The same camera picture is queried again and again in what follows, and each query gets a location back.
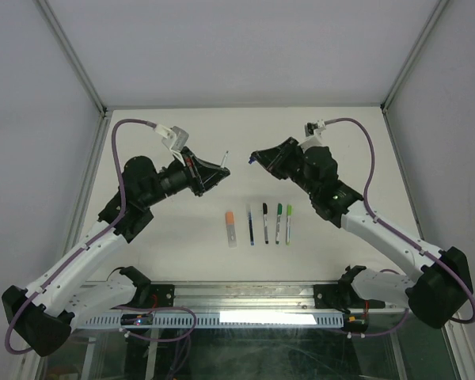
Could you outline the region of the white blue end pen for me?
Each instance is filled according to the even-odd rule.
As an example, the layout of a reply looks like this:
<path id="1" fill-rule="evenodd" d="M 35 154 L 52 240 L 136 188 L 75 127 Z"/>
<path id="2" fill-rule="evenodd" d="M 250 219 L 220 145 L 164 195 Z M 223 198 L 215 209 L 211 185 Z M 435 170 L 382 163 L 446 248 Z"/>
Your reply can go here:
<path id="1" fill-rule="evenodd" d="M 228 156 L 229 156 L 229 151 L 227 150 L 227 151 L 225 152 L 225 154 L 223 155 L 223 157 L 222 157 L 222 161 L 221 161 L 221 165 L 220 165 L 220 167 L 221 167 L 222 169 L 226 167 L 226 161 L 227 161 L 227 159 L 228 159 Z"/>

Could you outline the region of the orange tip marker clear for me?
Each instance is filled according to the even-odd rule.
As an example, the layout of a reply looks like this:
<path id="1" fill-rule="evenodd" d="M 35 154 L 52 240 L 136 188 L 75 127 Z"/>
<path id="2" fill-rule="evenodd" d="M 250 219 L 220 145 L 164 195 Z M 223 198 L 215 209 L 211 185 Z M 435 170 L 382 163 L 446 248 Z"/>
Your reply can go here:
<path id="1" fill-rule="evenodd" d="M 237 235 L 233 221 L 226 221 L 226 232 L 228 238 L 228 245 L 230 248 L 237 247 Z"/>

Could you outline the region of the white black end pen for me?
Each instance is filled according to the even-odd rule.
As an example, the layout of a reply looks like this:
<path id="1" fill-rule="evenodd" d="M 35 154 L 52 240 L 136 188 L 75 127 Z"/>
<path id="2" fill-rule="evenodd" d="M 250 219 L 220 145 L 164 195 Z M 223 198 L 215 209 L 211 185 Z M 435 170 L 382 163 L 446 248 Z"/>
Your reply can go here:
<path id="1" fill-rule="evenodd" d="M 262 218 L 263 218 L 263 226 L 264 226 L 264 243 L 266 245 L 269 244 L 269 237 L 268 237 L 268 214 L 264 215 L 262 210 Z"/>

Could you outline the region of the white green end pen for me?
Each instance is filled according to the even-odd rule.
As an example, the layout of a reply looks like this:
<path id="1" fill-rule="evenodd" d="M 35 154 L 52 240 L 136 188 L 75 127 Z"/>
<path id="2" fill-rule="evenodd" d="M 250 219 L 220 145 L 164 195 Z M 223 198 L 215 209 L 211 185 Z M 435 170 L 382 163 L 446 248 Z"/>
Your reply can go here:
<path id="1" fill-rule="evenodd" d="M 275 217 L 275 244 L 280 244 L 280 230 L 281 230 L 282 215 L 276 215 Z"/>

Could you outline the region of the silver green tip pen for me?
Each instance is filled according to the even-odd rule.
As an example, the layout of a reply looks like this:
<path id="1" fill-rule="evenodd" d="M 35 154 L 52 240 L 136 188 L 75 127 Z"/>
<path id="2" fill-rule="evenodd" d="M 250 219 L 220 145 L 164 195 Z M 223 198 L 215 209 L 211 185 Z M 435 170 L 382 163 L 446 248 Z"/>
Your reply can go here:
<path id="1" fill-rule="evenodd" d="M 291 216 L 286 213 L 286 245 L 291 244 Z"/>

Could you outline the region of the dark blue barrel pen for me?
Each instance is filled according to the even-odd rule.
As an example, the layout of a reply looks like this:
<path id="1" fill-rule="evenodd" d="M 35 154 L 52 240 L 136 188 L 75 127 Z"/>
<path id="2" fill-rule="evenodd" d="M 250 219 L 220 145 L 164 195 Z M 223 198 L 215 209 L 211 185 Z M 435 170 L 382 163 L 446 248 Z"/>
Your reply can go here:
<path id="1" fill-rule="evenodd" d="M 249 241 L 250 245 L 255 245 L 255 238 L 254 238 L 254 230 L 253 230 L 253 218 L 248 218 L 248 226 L 249 226 Z"/>

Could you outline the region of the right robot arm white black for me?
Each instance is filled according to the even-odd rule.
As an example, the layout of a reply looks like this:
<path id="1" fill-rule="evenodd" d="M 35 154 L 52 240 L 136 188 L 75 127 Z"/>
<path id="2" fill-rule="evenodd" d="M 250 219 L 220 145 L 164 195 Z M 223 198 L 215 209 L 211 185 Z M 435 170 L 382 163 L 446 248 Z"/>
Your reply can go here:
<path id="1" fill-rule="evenodd" d="M 380 217 L 340 180 L 327 146 L 307 146 L 289 138 L 252 152 L 249 160 L 279 180 L 296 183 L 321 218 L 363 239 L 401 269 L 400 275 L 392 275 L 365 266 L 347 268 L 339 280 L 341 310 L 364 299 L 389 302 L 410 309 L 425 325 L 440 329 L 472 300 L 473 285 L 463 251 L 441 249 Z"/>

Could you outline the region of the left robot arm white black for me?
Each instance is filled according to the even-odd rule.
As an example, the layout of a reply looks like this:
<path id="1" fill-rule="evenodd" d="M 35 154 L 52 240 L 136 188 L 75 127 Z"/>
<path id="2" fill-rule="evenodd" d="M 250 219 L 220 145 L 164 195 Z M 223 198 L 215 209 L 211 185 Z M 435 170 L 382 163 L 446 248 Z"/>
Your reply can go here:
<path id="1" fill-rule="evenodd" d="M 153 220 L 151 206 L 185 189 L 202 196 L 230 175 L 228 168 L 197 158 L 187 147 L 161 170 L 145 156 L 131 158 L 122 170 L 119 191 L 87 235 L 39 279 L 2 294 L 9 331 L 41 357 L 56 352 L 81 323 L 106 310 L 151 307 L 151 281 L 132 266 L 85 292 L 79 288 Z"/>

